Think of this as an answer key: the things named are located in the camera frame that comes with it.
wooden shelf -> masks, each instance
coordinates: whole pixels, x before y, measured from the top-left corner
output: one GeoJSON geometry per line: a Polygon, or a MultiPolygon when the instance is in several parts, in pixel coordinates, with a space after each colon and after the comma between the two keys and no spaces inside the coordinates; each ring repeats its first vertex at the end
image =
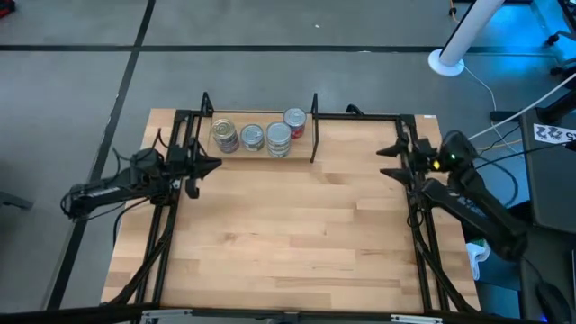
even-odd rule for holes
{"type": "MultiPolygon", "coordinates": [[[[312,115],[307,113],[306,119],[306,129],[304,130],[304,135],[299,139],[292,139],[290,154],[283,159],[310,159],[312,156],[312,151],[314,149],[314,138],[313,138],[313,128],[312,128],[312,115]]],[[[216,122],[219,119],[228,119],[234,123],[236,126],[236,131],[239,136],[242,132],[242,128],[249,124],[256,124],[262,127],[262,130],[266,132],[266,127],[271,122],[281,122],[283,120],[283,112],[215,112],[212,116],[212,122],[216,122]]],[[[244,148],[240,142],[240,147],[234,153],[223,153],[218,148],[218,144],[212,137],[212,130],[210,134],[210,139],[208,141],[208,148],[206,149],[208,155],[214,158],[274,158],[268,154],[266,144],[258,152],[251,152],[244,148]]]]}

wooden tabletop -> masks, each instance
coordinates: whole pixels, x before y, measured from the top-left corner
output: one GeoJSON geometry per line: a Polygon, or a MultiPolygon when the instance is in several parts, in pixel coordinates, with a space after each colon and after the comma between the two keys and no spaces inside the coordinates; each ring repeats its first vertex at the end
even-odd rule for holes
{"type": "MultiPolygon", "coordinates": [[[[158,127],[168,140],[175,111],[151,111],[142,147],[151,144],[158,127]]],[[[438,145],[436,117],[416,120],[418,135],[438,145]]],[[[212,119],[202,119],[204,146],[211,125],[212,119]]],[[[396,140],[393,123],[320,120],[319,138],[314,164],[224,159],[199,183],[199,199],[183,191],[163,306],[423,311],[406,194],[378,172],[398,166],[399,160],[374,153],[396,140]]],[[[144,205],[124,215],[103,301],[113,298],[140,266],[152,211],[144,205]]],[[[479,309],[461,225],[438,209],[433,214],[443,267],[479,309]]],[[[437,308],[436,285],[428,273],[437,308]]],[[[155,278],[153,269],[146,300],[155,278]]]]}

gray floor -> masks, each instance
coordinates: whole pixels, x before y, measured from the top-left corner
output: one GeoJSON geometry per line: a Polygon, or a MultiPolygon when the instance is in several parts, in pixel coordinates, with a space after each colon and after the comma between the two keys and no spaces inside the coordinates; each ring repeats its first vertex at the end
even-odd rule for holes
{"type": "MultiPolygon", "coordinates": [[[[146,3],[20,0],[18,13],[0,20],[0,45],[132,44],[146,3]]],[[[539,47],[549,30],[565,29],[554,5],[502,7],[474,46],[539,47]],[[542,25],[553,18],[554,26],[542,25]]],[[[466,6],[458,7],[462,16],[466,6]]],[[[157,0],[145,44],[442,46],[455,27],[447,10],[447,0],[157,0]]],[[[1,209],[0,312],[42,308],[71,225],[59,199],[87,178],[129,55],[0,51],[0,190],[35,202],[29,212],[1,209]]],[[[442,132],[488,127],[488,91],[468,74],[434,74],[427,55],[141,53],[112,145],[125,154],[138,149],[150,108],[198,108],[203,91],[222,110],[308,107],[316,92],[324,112],[354,103],[366,113],[436,114],[442,132]]],[[[548,74],[552,57],[467,55],[465,61],[492,88],[500,110],[523,108],[559,82],[548,74]]],[[[474,144],[495,139],[489,134],[474,144]]],[[[503,166],[521,184],[517,200],[527,199],[523,159],[503,166]]],[[[114,168],[109,158],[105,175],[114,168]]],[[[482,173],[506,201],[511,183],[498,169],[482,173]]],[[[64,307],[99,302],[112,222],[113,216],[89,223],[64,307]]]]}

tin can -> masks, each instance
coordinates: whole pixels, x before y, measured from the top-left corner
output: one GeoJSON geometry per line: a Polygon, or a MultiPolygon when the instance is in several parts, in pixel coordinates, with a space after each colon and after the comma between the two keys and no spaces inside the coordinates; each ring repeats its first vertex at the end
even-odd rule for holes
{"type": "Polygon", "coordinates": [[[268,154],[273,158],[284,158],[290,153],[291,130],[285,122],[273,122],[266,128],[268,154]]]}
{"type": "Polygon", "coordinates": [[[212,136],[223,153],[233,153],[239,147],[238,134],[232,121],[221,119],[212,125],[212,136]]]}
{"type": "Polygon", "coordinates": [[[258,125],[250,124],[244,126],[240,132],[240,138],[244,148],[249,151],[257,152],[264,146],[264,131],[258,125]]]}
{"type": "Polygon", "coordinates": [[[304,134],[306,112],[300,108],[290,108],[284,112],[284,122],[292,130],[292,138],[298,139],[304,134]]]}

